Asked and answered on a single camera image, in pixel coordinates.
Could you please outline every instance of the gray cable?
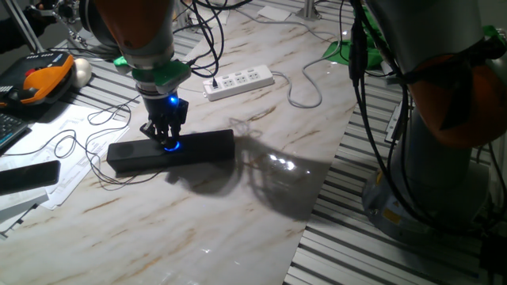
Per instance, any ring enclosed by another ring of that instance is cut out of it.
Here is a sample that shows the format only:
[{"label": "gray cable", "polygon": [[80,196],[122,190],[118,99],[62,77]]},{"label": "gray cable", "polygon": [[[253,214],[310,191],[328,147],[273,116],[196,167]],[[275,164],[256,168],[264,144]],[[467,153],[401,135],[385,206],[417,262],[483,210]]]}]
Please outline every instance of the gray cable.
[{"label": "gray cable", "polygon": [[275,74],[275,75],[279,75],[281,77],[284,77],[285,79],[287,79],[288,81],[288,91],[287,91],[287,100],[288,102],[294,106],[294,107],[298,107],[298,108],[304,108],[304,107],[300,107],[299,105],[297,105],[298,103],[297,102],[294,102],[292,99],[291,99],[291,91],[292,91],[292,81],[291,79],[283,72],[279,72],[279,71],[274,71],[274,70],[271,70],[271,73],[272,74]]},{"label": "gray cable", "polygon": [[[240,11],[238,9],[236,11],[239,12],[240,14],[243,14],[244,16],[250,18],[251,20],[256,21],[257,23],[260,23],[260,24],[302,25],[302,26],[304,26],[305,28],[308,29],[308,32],[310,32],[312,35],[318,37],[321,40],[324,40],[324,39],[321,38],[320,36],[318,36],[317,34],[331,35],[331,36],[334,36],[337,39],[338,42],[340,41],[340,38],[337,35],[333,34],[332,32],[314,32],[309,26],[305,25],[304,23],[299,23],[299,22],[296,22],[296,21],[259,21],[259,20],[255,19],[254,17],[251,17],[249,14],[247,14],[247,13],[245,13],[243,11]],[[331,52],[331,54],[329,54],[328,56],[321,57],[320,59],[314,60],[314,61],[308,63],[307,65],[303,66],[302,72],[303,72],[304,76],[308,79],[309,82],[311,82],[311,84],[315,87],[315,89],[317,90],[317,93],[318,93],[318,101],[315,104],[305,105],[305,104],[301,104],[301,103],[293,101],[291,99],[291,94],[290,94],[290,92],[292,90],[292,82],[290,81],[290,79],[288,78],[288,76],[286,74],[283,74],[283,73],[279,72],[279,71],[272,72],[272,73],[276,72],[277,75],[283,76],[283,77],[285,77],[289,81],[290,88],[289,88],[289,91],[288,91],[288,94],[287,94],[287,99],[288,99],[288,102],[292,106],[297,107],[297,108],[315,108],[315,107],[319,106],[322,103],[322,91],[320,90],[320,88],[318,87],[318,85],[314,81],[314,79],[312,79],[310,77],[310,75],[307,74],[306,69],[309,66],[311,66],[311,65],[314,65],[314,64],[316,64],[318,62],[321,62],[322,60],[326,60],[326,59],[330,58],[331,56],[335,55],[338,52],[339,48],[340,48],[340,45],[337,44],[337,46],[334,49],[334,51]]]}]

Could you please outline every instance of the white ball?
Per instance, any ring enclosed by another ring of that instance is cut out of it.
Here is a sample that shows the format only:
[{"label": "white ball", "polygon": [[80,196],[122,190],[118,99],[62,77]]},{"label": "white ball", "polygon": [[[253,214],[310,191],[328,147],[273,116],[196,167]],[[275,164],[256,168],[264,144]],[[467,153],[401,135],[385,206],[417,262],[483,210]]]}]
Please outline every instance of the white ball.
[{"label": "white ball", "polygon": [[72,86],[82,88],[92,78],[92,66],[86,59],[76,59],[74,65],[76,66],[76,77]]}]

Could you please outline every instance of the black device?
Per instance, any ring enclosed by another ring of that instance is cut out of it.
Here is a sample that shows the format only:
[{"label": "black device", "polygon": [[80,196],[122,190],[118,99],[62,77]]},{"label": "black device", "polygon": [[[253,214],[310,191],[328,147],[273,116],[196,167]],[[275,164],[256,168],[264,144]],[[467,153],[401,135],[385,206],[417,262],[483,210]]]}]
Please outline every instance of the black device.
[{"label": "black device", "polygon": [[107,162],[117,173],[234,159],[234,132],[182,135],[168,149],[153,139],[109,145]]},{"label": "black device", "polygon": [[23,135],[28,127],[28,124],[22,120],[0,113],[0,151]]},{"label": "black device", "polygon": [[58,183],[60,161],[49,161],[0,172],[0,196]]}]

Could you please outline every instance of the yellow label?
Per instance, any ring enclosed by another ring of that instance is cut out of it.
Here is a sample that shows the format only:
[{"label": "yellow label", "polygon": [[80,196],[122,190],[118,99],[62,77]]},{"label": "yellow label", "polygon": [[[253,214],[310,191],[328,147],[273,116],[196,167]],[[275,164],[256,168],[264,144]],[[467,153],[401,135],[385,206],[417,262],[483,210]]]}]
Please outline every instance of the yellow label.
[{"label": "yellow label", "polygon": [[380,184],[380,181],[382,180],[382,171],[379,171],[379,174],[377,174],[377,182],[376,185]]},{"label": "yellow label", "polygon": [[399,224],[399,222],[402,220],[402,216],[394,213],[393,211],[389,210],[389,208],[385,208],[383,213],[382,213],[382,216],[386,219],[388,219],[389,221],[395,223],[396,225]]}]

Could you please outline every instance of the keyboard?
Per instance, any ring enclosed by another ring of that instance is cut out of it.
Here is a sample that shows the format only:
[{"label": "keyboard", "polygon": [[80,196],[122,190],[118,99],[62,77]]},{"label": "keyboard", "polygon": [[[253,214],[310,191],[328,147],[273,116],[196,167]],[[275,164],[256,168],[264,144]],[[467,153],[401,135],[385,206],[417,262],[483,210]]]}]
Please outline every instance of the keyboard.
[{"label": "keyboard", "polygon": [[0,113],[0,150],[4,150],[8,145],[22,135],[28,129],[28,124]]}]

